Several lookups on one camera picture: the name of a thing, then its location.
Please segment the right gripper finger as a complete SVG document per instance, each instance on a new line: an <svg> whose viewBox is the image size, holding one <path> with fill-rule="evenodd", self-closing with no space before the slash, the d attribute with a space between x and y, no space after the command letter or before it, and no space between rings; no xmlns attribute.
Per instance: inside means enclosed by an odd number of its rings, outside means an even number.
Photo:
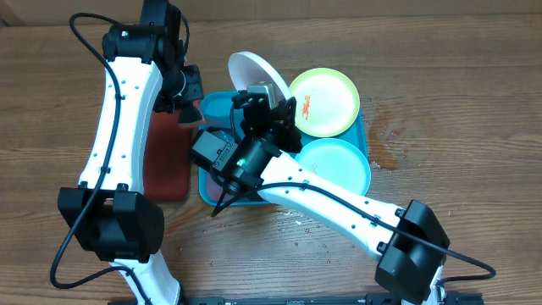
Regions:
<svg viewBox="0 0 542 305"><path fill-rule="evenodd" d="M266 93L254 93L248 91L238 91L238 94L231 98L234 109L244 110L263 110L271 109L269 97Z"/></svg>
<svg viewBox="0 0 542 305"><path fill-rule="evenodd" d="M291 97L280 103L280 120L286 129L291 129L296 122L296 99Z"/></svg>

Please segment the green and pink sponge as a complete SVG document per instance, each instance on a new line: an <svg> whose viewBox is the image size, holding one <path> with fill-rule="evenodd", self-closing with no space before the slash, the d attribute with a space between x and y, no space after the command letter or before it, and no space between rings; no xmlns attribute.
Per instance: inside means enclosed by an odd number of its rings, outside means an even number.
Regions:
<svg viewBox="0 0 542 305"><path fill-rule="evenodd" d="M200 125L204 125L206 120L202 114L198 101L195 101L191 106L180 110L178 126L183 129L193 129Z"/></svg>

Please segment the white plate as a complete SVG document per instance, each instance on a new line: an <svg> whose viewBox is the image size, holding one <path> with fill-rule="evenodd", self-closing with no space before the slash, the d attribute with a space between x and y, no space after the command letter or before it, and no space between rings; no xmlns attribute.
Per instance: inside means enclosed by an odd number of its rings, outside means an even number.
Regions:
<svg viewBox="0 0 542 305"><path fill-rule="evenodd" d="M292 97L289 87L279 72L259 55L243 51L232 53L228 60L230 79L237 91L249 85L266 82L273 85L276 96L288 100Z"/></svg>

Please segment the light blue plate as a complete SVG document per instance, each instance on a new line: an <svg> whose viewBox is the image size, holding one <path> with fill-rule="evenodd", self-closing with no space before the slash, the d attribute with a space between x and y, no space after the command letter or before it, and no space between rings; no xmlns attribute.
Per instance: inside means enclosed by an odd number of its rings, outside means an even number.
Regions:
<svg viewBox="0 0 542 305"><path fill-rule="evenodd" d="M359 195L371 183L369 163L361 150L348 141L323 138L309 142L295 160L314 174Z"/></svg>

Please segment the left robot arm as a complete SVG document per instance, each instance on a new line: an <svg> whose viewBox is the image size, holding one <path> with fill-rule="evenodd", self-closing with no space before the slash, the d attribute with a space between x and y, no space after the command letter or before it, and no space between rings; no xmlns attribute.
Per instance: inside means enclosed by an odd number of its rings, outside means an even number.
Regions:
<svg viewBox="0 0 542 305"><path fill-rule="evenodd" d="M91 155L75 188L62 188L58 210L68 240L108 262L138 304L181 304L181 284L161 252L163 210L144 195L144 154L153 113L177 114L183 125L202 121L196 66L185 64L189 39L171 24L113 22L97 58L105 92Z"/></svg>

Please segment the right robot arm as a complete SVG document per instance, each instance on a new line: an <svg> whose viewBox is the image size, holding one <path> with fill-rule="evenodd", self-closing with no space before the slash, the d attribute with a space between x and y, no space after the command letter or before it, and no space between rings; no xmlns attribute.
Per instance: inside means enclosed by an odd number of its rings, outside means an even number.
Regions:
<svg viewBox="0 0 542 305"><path fill-rule="evenodd" d="M293 208L350 238L377 260L376 282L404 304L440 304L440 276L450 240L434 212L412 200L407 208L337 186L300 165L296 100L272 103L266 93L240 91L241 141L226 141L213 128L199 130L190 155L233 200L260 197Z"/></svg>

